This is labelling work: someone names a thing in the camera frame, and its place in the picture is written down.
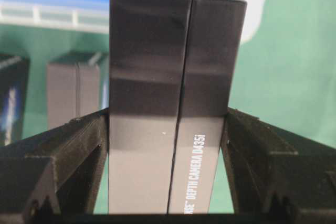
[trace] black box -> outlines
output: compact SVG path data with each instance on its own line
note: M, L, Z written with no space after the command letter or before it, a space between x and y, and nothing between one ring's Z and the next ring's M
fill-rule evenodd
M244 0L193 0L169 213L208 212Z
M49 129L108 106L109 56L72 51L47 65Z
M29 60L0 54L0 146L21 140Z
M109 213L165 214L192 0L110 0Z

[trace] cardboard box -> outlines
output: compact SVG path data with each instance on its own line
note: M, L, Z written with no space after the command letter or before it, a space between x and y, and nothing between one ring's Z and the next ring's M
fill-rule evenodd
M21 140L29 60L0 54L0 146Z
M165 214L191 0L110 0L109 213Z
M70 52L47 65L48 125L108 106L108 54Z
M244 0L193 0L181 96L170 214L208 212Z

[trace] small box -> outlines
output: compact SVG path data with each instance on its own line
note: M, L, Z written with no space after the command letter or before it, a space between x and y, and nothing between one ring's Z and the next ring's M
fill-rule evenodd
M21 140L29 60L0 54L0 146Z
M70 52L47 65L48 125L108 106L108 54Z
M110 0L109 213L166 214L191 0Z
M170 214L208 212L244 0L193 0L170 195Z

